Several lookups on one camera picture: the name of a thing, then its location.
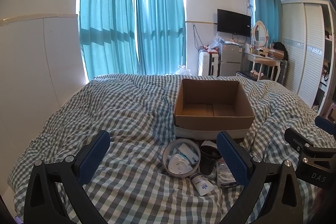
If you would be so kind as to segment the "right teal curtain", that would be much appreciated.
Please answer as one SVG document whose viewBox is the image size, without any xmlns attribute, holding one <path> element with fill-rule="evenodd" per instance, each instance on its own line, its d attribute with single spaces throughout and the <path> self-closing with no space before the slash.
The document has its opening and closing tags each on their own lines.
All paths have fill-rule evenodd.
<svg viewBox="0 0 336 224">
<path fill-rule="evenodd" d="M 281 0 L 255 0 L 255 20 L 262 21 L 269 34 L 268 44 L 282 40 Z"/>
</svg>

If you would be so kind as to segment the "black wall television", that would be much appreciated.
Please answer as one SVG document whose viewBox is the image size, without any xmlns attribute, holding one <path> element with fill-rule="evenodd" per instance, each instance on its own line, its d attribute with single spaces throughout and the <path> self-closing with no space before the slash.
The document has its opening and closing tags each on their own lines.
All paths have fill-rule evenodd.
<svg viewBox="0 0 336 224">
<path fill-rule="evenodd" d="M 217 10 L 217 32 L 251 36 L 251 17 L 227 10 Z"/>
</svg>

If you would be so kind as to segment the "white suitcase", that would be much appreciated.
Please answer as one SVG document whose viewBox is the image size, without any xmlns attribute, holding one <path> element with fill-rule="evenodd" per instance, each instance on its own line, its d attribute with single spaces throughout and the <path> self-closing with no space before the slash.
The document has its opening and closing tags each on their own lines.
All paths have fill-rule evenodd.
<svg viewBox="0 0 336 224">
<path fill-rule="evenodd" d="M 219 54 L 217 52 L 199 52 L 198 76 L 219 75 Z"/>
</svg>

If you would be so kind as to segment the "white dressing table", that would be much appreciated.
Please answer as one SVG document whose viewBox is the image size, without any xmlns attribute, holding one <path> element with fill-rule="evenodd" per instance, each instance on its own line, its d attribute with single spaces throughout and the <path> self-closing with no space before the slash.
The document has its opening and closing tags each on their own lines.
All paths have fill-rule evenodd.
<svg viewBox="0 0 336 224">
<path fill-rule="evenodd" d="M 280 76 L 280 70 L 281 70 L 281 61 L 278 59 L 274 59 L 272 57 L 266 57 L 266 56 L 261 56 L 257 55 L 254 53 L 244 53 L 244 57 L 252 62 L 252 70 L 255 69 L 255 64 L 261 64 L 261 65 L 266 65 L 268 67 L 276 67 L 277 68 L 277 73 L 276 77 L 274 79 L 275 82 L 277 82 L 279 76 Z"/>
</svg>

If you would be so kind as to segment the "silver mini fridge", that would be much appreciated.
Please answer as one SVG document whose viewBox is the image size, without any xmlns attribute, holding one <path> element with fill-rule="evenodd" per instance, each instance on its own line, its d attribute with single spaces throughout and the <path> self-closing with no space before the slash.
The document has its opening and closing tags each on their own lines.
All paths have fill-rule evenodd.
<svg viewBox="0 0 336 224">
<path fill-rule="evenodd" d="M 235 76 L 240 71 L 242 62 L 242 47 L 238 43 L 224 42 L 219 49 L 219 75 Z"/>
</svg>

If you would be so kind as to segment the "black bag on table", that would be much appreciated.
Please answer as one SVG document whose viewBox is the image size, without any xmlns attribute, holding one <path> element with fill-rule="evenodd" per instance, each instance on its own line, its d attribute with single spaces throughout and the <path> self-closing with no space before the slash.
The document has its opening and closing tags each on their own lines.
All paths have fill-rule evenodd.
<svg viewBox="0 0 336 224">
<path fill-rule="evenodd" d="M 275 42 L 273 44 L 273 49 L 273 56 L 275 58 L 288 61 L 288 51 L 282 42 Z"/>
</svg>

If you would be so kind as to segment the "oval vanity mirror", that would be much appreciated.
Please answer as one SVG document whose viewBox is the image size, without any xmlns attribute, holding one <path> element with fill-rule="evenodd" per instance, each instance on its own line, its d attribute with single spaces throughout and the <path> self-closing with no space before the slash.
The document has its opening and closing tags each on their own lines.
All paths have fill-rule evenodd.
<svg viewBox="0 0 336 224">
<path fill-rule="evenodd" d="M 252 47 L 254 49 L 266 47 L 269 35 L 265 24 L 258 20 L 252 29 Z"/>
</svg>

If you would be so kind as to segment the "middle teal curtain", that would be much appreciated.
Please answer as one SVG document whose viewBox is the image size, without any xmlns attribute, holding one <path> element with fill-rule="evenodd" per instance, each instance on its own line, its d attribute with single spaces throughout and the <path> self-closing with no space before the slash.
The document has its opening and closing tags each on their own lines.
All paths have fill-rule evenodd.
<svg viewBox="0 0 336 224">
<path fill-rule="evenodd" d="M 183 0 L 135 0 L 142 75 L 167 75 L 186 63 Z"/>
</svg>

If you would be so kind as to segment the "white blue small tube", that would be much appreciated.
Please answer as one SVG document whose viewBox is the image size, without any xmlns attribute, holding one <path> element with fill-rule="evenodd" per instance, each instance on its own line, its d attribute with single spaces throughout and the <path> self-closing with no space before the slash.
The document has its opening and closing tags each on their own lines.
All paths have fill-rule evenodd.
<svg viewBox="0 0 336 224">
<path fill-rule="evenodd" d="M 200 173 L 191 175 L 190 180 L 200 196 L 205 196 L 215 189 L 214 185 Z"/>
</svg>

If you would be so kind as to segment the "left teal curtain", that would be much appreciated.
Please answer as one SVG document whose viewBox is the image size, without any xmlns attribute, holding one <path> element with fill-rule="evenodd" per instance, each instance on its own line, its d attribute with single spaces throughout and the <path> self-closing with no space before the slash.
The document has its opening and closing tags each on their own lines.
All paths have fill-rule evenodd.
<svg viewBox="0 0 336 224">
<path fill-rule="evenodd" d="M 91 80 L 138 72 L 133 0 L 79 0 L 81 52 Z"/>
</svg>

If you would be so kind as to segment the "white louvered wardrobe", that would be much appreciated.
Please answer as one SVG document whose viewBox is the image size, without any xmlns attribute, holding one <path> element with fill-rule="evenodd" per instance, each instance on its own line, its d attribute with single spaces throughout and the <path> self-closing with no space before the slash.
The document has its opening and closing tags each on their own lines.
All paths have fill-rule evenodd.
<svg viewBox="0 0 336 224">
<path fill-rule="evenodd" d="M 284 85 L 324 116 L 335 91 L 335 11 L 328 1 L 282 3 L 282 43 L 288 51 Z"/>
</svg>

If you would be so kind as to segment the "teal curtain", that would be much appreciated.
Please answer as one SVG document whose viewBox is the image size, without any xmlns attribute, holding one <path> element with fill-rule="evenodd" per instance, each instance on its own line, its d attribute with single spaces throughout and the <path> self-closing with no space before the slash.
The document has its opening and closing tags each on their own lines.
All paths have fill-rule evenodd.
<svg viewBox="0 0 336 224">
<path fill-rule="evenodd" d="M 183 0 L 135 0 L 142 75 L 167 75 L 186 63 Z"/>
<path fill-rule="evenodd" d="M 91 80 L 138 72 L 133 0 L 79 0 L 81 52 Z"/>
<path fill-rule="evenodd" d="M 255 0 L 255 20 L 262 21 L 269 34 L 268 44 L 282 40 L 281 0 Z"/>
</svg>

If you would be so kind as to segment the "plastic bag on fridge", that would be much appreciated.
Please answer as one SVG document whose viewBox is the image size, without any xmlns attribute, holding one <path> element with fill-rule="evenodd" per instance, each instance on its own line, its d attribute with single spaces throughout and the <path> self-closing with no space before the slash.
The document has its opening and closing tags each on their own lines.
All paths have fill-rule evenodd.
<svg viewBox="0 0 336 224">
<path fill-rule="evenodd" d="M 211 40 L 211 42 L 208 45 L 209 49 L 215 49 L 215 48 L 220 48 L 221 43 L 224 42 L 224 39 L 219 36 L 218 34 Z"/>
</svg>

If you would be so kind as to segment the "white round tub with masks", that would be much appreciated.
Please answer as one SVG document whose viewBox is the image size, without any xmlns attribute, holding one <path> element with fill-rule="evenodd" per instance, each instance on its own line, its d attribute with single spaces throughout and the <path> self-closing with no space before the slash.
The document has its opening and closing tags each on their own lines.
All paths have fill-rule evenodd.
<svg viewBox="0 0 336 224">
<path fill-rule="evenodd" d="M 198 145 L 190 139 L 177 139 L 168 144 L 162 154 L 162 163 L 169 175 L 185 178 L 194 174 L 201 162 Z"/>
</svg>

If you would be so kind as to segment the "checkered grey white duvet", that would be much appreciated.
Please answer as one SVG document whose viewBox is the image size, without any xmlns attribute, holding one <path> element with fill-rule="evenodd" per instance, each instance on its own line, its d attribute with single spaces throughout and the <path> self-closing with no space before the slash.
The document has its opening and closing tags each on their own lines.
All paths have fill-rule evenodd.
<svg viewBox="0 0 336 224">
<path fill-rule="evenodd" d="M 24 214 L 34 162 L 58 162 L 76 154 L 100 131 L 110 147 L 93 180 L 84 187 L 109 223 L 219 223 L 241 186 L 215 188 L 200 196 L 188 178 L 169 176 L 162 164 L 174 138 L 173 108 L 181 76 L 103 75 L 73 95 L 30 142 L 7 179 L 17 215 Z M 293 128 L 317 147 L 334 138 L 314 124 L 315 112 L 297 95 L 269 80 L 238 77 L 255 113 L 242 145 L 266 162 L 298 161 L 284 140 Z"/>
</svg>

